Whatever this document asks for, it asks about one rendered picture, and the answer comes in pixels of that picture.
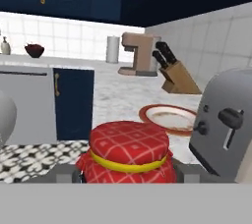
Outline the wooden knife block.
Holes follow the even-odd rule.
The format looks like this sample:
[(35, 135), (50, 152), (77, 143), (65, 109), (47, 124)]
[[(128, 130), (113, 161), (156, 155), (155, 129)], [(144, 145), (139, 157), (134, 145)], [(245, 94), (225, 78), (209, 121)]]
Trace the wooden knife block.
[(153, 57), (159, 62), (159, 70), (165, 78), (163, 90), (168, 93), (201, 94), (187, 69), (176, 59), (166, 42), (156, 43)]

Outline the dark red bowl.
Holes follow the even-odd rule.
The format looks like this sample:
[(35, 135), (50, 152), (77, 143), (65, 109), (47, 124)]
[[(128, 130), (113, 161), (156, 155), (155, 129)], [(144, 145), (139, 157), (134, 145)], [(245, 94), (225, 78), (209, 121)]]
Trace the dark red bowl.
[(39, 44), (28, 44), (25, 49), (32, 58), (39, 58), (44, 52), (44, 48)]

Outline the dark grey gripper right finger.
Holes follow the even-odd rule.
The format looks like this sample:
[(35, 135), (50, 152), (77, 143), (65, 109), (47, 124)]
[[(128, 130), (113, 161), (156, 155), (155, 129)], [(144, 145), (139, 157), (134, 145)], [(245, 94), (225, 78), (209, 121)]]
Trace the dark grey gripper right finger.
[(177, 182), (185, 184), (228, 184), (231, 180), (208, 173), (201, 165), (184, 164), (173, 159), (173, 168), (176, 172)]

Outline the white soap dispenser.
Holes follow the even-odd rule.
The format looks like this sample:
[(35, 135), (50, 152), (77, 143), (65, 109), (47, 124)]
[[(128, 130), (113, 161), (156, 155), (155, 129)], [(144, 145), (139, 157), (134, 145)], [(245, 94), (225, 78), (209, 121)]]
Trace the white soap dispenser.
[(1, 51), (5, 55), (10, 55), (11, 54), (11, 46), (7, 42), (7, 37), (6, 36), (3, 37), (3, 41), (1, 42)]

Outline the white paper towel roll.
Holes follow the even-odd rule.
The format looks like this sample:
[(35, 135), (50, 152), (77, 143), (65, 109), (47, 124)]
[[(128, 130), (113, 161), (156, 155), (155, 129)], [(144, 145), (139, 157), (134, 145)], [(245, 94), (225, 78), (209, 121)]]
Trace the white paper towel roll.
[(106, 62), (117, 64), (119, 58), (120, 38), (117, 36), (109, 36), (106, 44)]

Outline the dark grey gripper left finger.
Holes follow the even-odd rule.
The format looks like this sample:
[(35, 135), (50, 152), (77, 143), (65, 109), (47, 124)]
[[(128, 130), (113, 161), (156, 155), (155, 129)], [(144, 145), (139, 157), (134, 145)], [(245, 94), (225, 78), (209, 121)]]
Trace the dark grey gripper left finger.
[(39, 175), (31, 179), (32, 183), (82, 183), (83, 175), (75, 165), (58, 164), (55, 165), (45, 175)]

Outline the grey toaster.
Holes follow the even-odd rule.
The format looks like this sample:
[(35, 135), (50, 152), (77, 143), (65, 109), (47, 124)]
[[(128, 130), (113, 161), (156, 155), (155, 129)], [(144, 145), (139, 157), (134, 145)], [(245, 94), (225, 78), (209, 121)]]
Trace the grey toaster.
[(252, 68), (230, 69), (208, 82), (189, 148), (209, 173), (252, 184)]

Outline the blue lower cabinet door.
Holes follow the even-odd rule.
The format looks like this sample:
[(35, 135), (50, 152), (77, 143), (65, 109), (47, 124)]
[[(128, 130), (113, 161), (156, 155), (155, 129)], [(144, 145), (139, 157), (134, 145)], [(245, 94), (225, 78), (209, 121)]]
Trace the blue lower cabinet door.
[(59, 74), (55, 97), (58, 140), (88, 140), (93, 125), (95, 71), (81, 69), (53, 70)]

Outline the white plate with red rim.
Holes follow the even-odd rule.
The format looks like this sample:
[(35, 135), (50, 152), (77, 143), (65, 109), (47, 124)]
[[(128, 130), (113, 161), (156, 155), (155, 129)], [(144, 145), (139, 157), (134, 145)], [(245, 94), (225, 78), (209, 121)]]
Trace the white plate with red rim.
[(139, 111), (143, 122), (155, 124), (170, 135), (190, 137), (197, 113), (188, 108), (170, 104), (151, 104)]

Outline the beige coffee machine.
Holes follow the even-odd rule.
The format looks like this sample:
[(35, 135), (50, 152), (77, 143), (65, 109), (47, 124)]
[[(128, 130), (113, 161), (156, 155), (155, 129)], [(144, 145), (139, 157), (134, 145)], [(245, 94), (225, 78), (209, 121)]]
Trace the beige coffee machine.
[(156, 77), (158, 75), (158, 61), (153, 57), (156, 43), (161, 41), (160, 36), (147, 33), (124, 32), (122, 34), (122, 46), (125, 51), (133, 52), (133, 66), (121, 67), (120, 75)]

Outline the grey dishwasher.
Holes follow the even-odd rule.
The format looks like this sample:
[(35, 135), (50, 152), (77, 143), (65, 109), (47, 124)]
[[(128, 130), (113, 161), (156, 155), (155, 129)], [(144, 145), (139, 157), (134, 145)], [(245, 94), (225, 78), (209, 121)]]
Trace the grey dishwasher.
[(56, 143), (53, 71), (44, 67), (1, 66), (0, 90), (17, 107), (8, 144)]

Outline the jam jar with red cloth lid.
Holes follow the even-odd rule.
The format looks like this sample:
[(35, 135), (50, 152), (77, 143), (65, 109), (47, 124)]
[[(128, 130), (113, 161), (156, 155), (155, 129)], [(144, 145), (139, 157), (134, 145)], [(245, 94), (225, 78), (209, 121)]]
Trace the jam jar with red cloth lid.
[(165, 130), (151, 123), (117, 121), (91, 131), (90, 148), (76, 167), (87, 183), (175, 183)]

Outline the grey rounded object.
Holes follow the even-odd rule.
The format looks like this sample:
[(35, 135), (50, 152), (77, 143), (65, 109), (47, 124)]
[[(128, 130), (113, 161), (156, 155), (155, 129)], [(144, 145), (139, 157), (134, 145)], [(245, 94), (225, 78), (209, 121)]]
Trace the grey rounded object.
[(13, 99), (0, 90), (0, 148), (13, 133), (17, 120), (17, 107)]

